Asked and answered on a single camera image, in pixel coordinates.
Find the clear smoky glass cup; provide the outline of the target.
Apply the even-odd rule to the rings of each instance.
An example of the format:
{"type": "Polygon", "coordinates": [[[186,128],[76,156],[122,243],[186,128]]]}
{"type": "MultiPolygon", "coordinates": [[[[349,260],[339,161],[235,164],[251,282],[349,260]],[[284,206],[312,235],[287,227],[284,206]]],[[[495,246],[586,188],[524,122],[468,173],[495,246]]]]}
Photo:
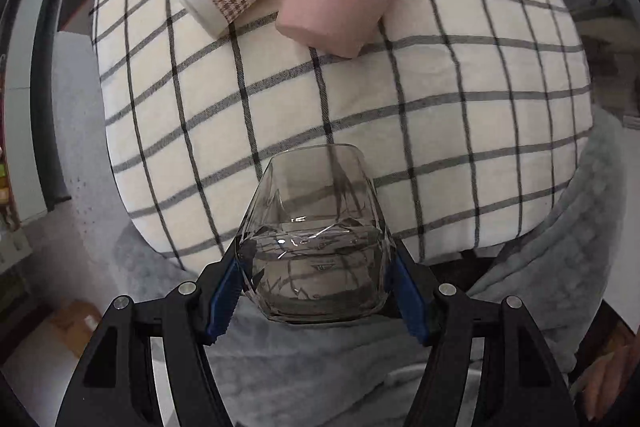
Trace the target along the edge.
{"type": "Polygon", "coordinates": [[[326,144],[273,156],[236,257],[246,295],[271,321],[332,324],[380,311],[392,242],[361,150],[326,144]]]}

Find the grey fleece blanket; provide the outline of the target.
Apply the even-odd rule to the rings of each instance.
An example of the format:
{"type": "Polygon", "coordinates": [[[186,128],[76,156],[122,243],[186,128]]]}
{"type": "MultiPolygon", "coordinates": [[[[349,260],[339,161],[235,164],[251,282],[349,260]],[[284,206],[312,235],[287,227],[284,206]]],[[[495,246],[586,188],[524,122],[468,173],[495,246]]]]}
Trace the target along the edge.
{"type": "MultiPolygon", "coordinates": [[[[589,90],[582,46],[568,26],[571,12],[605,6],[608,0],[497,0],[556,17],[551,41],[501,31],[489,43],[485,31],[453,35],[460,60],[440,65],[442,78],[461,72],[472,86],[486,83],[487,98],[575,102],[589,90]]],[[[333,57],[303,55],[289,62],[280,51],[262,52],[273,34],[274,13],[262,8],[238,28],[247,89],[231,83],[231,46],[211,39],[169,0],[101,0],[102,12],[122,8],[122,17],[102,13],[100,71],[107,110],[105,129],[112,168],[131,225],[113,251],[119,284],[142,298],[157,296],[186,272],[201,269],[228,241],[211,202],[224,196],[224,182],[249,173],[253,161],[234,153],[196,171],[170,165],[191,135],[212,132],[224,142],[240,135],[240,104],[286,86],[309,86],[316,72],[339,80],[345,69],[333,57]]],[[[620,239],[623,164],[620,123],[596,109],[591,124],[570,120],[569,134],[553,144],[570,152],[572,181],[556,187],[485,202],[483,211],[518,210],[553,197],[555,207],[532,231],[507,239],[488,228],[484,246],[499,244],[495,264],[473,293],[503,297],[523,291],[563,371],[596,312],[620,239]]],[[[309,421],[297,402],[320,395],[317,414],[328,425],[397,425],[407,407],[402,391],[378,391],[385,376],[418,357],[416,344],[388,320],[298,331],[271,325],[242,306],[228,339],[209,360],[220,373],[224,395],[244,425],[309,421]],[[245,402],[236,401],[246,395],[245,402]]]]}

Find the cream plaid blanket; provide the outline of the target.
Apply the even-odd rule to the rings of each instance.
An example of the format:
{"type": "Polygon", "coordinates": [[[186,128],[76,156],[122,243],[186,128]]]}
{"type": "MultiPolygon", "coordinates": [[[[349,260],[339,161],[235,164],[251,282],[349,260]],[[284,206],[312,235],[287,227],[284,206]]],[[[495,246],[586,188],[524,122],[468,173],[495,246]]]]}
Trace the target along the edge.
{"type": "Polygon", "coordinates": [[[563,0],[394,0],[360,55],[300,46],[259,0],[212,38],[176,0],[96,0],[108,155],[153,251],[198,272],[274,155],[361,150],[419,258],[524,235],[570,184],[593,125],[563,0]]]}

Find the black top coffee table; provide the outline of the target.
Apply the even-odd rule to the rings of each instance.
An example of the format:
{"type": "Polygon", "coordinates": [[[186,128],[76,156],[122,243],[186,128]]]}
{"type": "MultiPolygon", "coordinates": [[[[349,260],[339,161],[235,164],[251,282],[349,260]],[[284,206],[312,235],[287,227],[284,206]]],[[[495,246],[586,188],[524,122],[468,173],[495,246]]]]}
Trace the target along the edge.
{"type": "Polygon", "coordinates": [[[1,0],[1,204],[18,222],[70,199],[53,122],[54,44],[88,35],[93,0],[1,0]]]}

